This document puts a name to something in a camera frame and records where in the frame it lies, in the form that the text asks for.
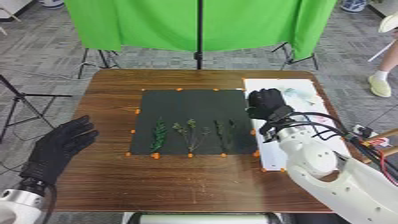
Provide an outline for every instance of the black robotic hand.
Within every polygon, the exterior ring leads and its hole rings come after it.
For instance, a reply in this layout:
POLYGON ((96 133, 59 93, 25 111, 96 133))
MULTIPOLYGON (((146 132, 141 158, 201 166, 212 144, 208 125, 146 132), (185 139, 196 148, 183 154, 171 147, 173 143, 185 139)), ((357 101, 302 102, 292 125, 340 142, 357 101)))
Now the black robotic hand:
POLYGON ((251 92, 247 113, 253 119, 267 121, 267 125, 260 129, 260 133, 265 135, 272 123, 286 122, 288 115, 294 113, 294 108, 286 105, 278 89, 262 89, 251 92))
POLYGON ((20 176, 55 185, 73 156, 96 141, 98 131, 89 116, 63 124, 36 142, 20 176))

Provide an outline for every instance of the green backdrop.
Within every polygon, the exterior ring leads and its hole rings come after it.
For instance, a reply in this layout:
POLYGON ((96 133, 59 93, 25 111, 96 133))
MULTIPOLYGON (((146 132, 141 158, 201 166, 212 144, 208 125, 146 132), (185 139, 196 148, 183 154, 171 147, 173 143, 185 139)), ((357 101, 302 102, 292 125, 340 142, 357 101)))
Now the green backdrop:
MULTIPOLYGON (((288 41, 311 56, 338 0, 205 0, 205 51, 288 41)), ((196 51, 198 0, 66 0, 84 46, 196 51)))

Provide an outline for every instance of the black cloth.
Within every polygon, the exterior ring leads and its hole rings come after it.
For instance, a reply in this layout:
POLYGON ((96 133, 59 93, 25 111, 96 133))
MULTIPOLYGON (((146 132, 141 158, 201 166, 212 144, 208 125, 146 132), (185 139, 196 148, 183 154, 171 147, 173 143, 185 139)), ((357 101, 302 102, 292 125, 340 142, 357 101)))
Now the black cloth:
POLYGON ((160 154, 187 154, 187 144, 182 135, 173 129, 178 122, 187 127, 189 119, 198 122, 196 133, 203 127, 210 128, 210 135, 194 154, 221 154, 221 140, 217 136, 215 120, 230 129, 230 120, 235 123, 233 147, 228 154, 251 154, 256 149, 256 138, 251 135, 253 123, 246 113, 247 101, 242 90, 158 90, 146 91, 142 96, 141 114, 137 118, 132 153, 151 153, 153 129, 162 118, 167 126, 166 145, 160 154))

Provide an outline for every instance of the green leaf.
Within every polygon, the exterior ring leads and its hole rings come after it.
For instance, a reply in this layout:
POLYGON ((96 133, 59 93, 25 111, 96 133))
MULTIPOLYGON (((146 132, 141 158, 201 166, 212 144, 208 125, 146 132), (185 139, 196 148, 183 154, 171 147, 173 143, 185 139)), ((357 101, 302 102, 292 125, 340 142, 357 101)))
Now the green leaf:
POLYGON ((166 136, 167 136, 166 121, 160 118, 157 121, 155 130, 153 130, 151 152, 158 152, 160 148, 164 147, 166 136))

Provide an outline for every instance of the light stand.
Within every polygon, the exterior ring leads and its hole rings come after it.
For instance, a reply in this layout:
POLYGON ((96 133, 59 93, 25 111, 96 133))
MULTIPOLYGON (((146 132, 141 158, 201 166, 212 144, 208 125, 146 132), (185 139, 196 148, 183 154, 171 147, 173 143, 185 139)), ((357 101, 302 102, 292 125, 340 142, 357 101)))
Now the light stand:
POLYGON ((15 93, 15 100, 13 100, 13 105, 11 105, 11 111, 9 111, 9 116, 7 116, 7 120, 6 120, 6 124, 4 124, 4 130, 2 130, 2 134, 0 134, 0 143, 2 143, 7 129, 9 129, 9 127, 16 126, 18 124, 23 124, 29 121, 34 121, 34 120, 41 119, 45 121, 45 123, 48 124, 48 126, 52 128, 55 128, 52 123, 48 122, 48 120, 45 118, 45 114, 47 114, 47 111, 48 111, 50 106, 54 104, 55 98, 57 97, 71 97, 71 95, 27 94, 27 93, 18 92, 15 86, 11 85, 7 79, 6 79, 6 77, 2 75, 0 75, 0 83, 4 84, 6 88, 9 89, 9 91, 15 93), (52 97, 52 100, 50 100, 48 105, 47 105, 47 107, 45 107, 41 112, 36 109, 32 103, 29 102, 29 100, 25 98, 27 96, 52 97), (31 109, 31 111, 34 112, 36 116, 32 118, 29 118, 29 119, 11 123, 11 118, 13 118, 13 115, 15 115, 16 105, 18 105, 20 102, 25 104, 25 106, 31 109))

